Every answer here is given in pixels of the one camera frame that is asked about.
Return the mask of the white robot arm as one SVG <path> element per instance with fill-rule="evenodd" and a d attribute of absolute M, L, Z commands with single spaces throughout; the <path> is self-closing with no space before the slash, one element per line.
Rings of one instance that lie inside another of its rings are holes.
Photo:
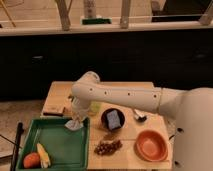
<path fill-rule="evenodd" d="M 72 109 L 85 118 L 93 101 L 157 113 L 176 120 L 173 171 L 213 171 L 213 88 L 192 90 L 110 86 L 88 71 L 71 88 Z"/>

